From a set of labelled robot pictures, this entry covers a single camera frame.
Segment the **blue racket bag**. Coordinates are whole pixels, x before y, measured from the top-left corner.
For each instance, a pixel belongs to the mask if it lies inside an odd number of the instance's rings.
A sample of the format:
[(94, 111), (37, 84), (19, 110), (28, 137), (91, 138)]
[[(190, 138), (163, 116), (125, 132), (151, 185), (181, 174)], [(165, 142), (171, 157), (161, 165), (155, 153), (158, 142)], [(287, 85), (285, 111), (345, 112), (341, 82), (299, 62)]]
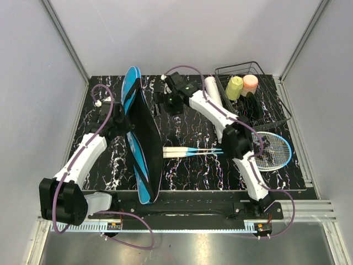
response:
[(147, 105), (141, 86), (141, 71), (131, 66), (121, 88), (121, 103), (131, 129), (126, 134), (133, 158), (138, 198), (142, 205), (154, 203), (159, 195), (163, 146), (161, 134)]

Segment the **white shuttlecock tube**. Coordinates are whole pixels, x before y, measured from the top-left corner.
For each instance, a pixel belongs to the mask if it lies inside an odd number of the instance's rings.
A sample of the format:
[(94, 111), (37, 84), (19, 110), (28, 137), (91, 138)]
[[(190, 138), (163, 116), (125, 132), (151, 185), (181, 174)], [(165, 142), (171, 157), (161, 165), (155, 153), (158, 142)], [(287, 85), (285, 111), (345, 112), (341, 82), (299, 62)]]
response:
[[(213, 76), (209, 76), (205, 78), (205, 87), (206, 87), (206, 92), (210, 96), (210, 98), (212, 98), (217, 105), (222, 107), (223, 105), (222, 105), (220, 93), (216, 84), (216, 79)], [(216, 126), (215, 126), (215, 131), (216, 131), (218, 143), (220, 144), (222, 141), (222, 131)]]

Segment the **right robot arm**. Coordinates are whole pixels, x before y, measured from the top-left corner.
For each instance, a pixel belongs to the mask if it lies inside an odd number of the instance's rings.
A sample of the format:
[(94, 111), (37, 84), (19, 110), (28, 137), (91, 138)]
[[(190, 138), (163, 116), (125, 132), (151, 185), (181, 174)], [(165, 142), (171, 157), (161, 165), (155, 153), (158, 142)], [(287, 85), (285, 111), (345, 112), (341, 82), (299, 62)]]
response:
[(178, 72), (162, 75), (164, 107), (170, 114), (178, 114), (184, 106), (205, 116), (222, 132), (221, 149), (237, 165), (247, 186), (253, 217), (262, 219), (270, 212), (275, 199), (271, 195), (255, 163), (253, 137), (256, 131), (245, 117), (238, 117), (216, 103), (194, 82), (187, 82)]

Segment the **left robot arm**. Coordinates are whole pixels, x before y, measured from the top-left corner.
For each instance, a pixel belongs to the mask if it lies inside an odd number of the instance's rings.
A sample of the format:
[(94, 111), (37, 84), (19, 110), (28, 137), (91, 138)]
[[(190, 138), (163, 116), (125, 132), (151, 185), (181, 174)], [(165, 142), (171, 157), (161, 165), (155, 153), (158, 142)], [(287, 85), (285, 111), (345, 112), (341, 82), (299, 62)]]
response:
[(119, 213), (119, 205), (109, 192), (85, 195), (82, 191), (85, 178), (100, 155), (116, 137), (132, 129), (121, 103), (108, 97), (97, 105), (100, 111), (96, 120), (87, 128), (72, 157), (53, 178), (44, 178), (39, 184), (43, 219), (78, 226), (97, 212), (108, 219)]

